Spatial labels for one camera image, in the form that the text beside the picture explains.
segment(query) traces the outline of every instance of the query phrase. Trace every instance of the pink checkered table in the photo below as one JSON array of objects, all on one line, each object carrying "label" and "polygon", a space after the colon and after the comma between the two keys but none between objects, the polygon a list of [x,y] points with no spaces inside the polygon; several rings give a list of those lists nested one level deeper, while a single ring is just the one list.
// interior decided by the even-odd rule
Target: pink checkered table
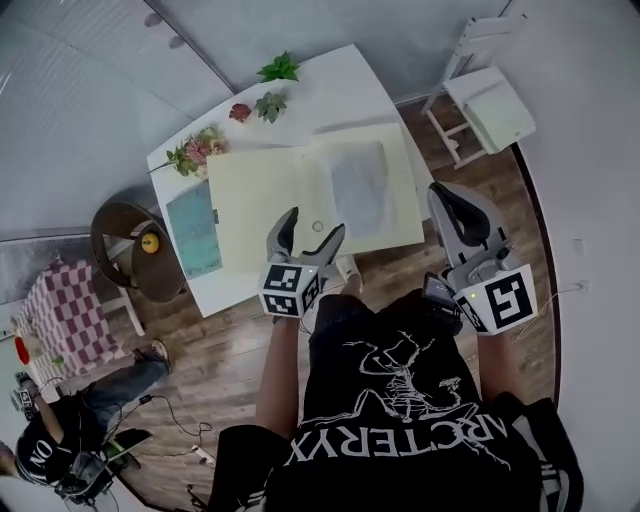
[{"label": "pink checkered table", "polygon": [[54,377],[66,380],[86,374],[128,353],[109,334],[86,261],[42,272],[17,321],[42,341],[43,355],[29,364],[38,385]]}]

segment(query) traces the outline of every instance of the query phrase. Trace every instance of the small device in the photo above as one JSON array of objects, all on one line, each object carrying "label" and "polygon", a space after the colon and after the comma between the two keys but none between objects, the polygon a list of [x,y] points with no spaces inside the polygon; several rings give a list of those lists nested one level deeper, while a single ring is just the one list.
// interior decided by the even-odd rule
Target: small device
[{"label": "small device", "polygon": [[462,330],[460,309],[453,300],[451,290],[438,276],[427,272],[424,276],[422,298],[426,303],[426,311],[429,321],[437,323],[445,332],[456,336]]},{"label": "small device", "polygon": [[35,406],[33,405],[33,400],[31,399],[29,391],[22,387],[26,381],[31,380],[31,377],[29,377],[27,372],[17,372],[15,377],[16,382],[18,383],[17,393],[20,397],[20,408],[27,421],[31,421],[35,414]]}]

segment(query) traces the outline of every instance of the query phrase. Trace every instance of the white table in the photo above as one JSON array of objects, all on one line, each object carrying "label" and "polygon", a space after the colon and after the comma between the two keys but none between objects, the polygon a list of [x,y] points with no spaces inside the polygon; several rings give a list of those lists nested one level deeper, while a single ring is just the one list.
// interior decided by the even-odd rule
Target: white table
[{"label": "white table", "polygon": [[[229,141],[229,150],[236,151],[297,146],[307,143],[315,133],[399,122],[415,177],[420,212],[423,220],[428,219],[430,215],[426,199],[427,189],[433,182],[431,173],[391,98],[358,49],[350,45],[310,59],[300,66],[298,77],[299,82],[256,84],[218,105],[149,154],[149,169],[166,162],[167,150],[173,151],[190,134],[210,123],[216,123],[222,129]],[[287,91],[288,108],[275,124],[264,123],[255,114],[246,124],[229,119],[229,110],[234,103],[252,106],[265,92],[277,92],[279,89]],[[153,171],[151,180],[173,242],[167,203],[199,180],[191,176],[185,178],[173,167]],[[258,274],[227,273],[224,267],[189,281],[191,292],[204,317],[253,297],[257,294],[257,286]]]}]

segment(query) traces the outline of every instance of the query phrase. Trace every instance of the pink flower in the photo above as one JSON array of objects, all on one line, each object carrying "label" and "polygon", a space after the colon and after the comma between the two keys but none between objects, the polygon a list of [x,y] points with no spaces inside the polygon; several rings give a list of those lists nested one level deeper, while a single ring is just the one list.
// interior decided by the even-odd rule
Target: pink flower
[{"label": "pink flower", "polygon": [[198,165],[207,165],[207,157],[213,153],[211,146],[196,137],[191,137],[185,145],[187,158]]}]

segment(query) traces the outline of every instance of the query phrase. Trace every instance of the artificial plant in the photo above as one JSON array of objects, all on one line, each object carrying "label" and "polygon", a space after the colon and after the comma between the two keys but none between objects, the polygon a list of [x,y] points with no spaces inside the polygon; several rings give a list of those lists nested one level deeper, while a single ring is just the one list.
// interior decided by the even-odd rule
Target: artificial plant
[{"label": "artificial plant", "polygon": [[296,69],[300,66],[291,60],[291,54],[289,52],[284,52],[279,57],[273,59],[271,64],[267,64],[260,71],[258,71],[259,75],[262,75],[263,78],[261,82],[271,82],[278,78],[283,80],[295,80],[298,81],[298,77],[296,75]]},{"label": "artificial plant", "polygon": [[206,179],[207,157],[219,155],[226,151],[227,141],[215,124],[211,124],[195,135],[189,136],[175,151],[167,151],[168,164],[173,164],[176,170],[183,176],[195,174],[201,179]]},{"label": "artificial plant", "polygon": [[266,93],[262,98],[256,101],[256,111],[258,117],[261,117],[263,121],[269,121],[271,124],[276,122],[276,119],[287,108],[287,104],[284,102],[284,94],[273,94],[271,92]]}]

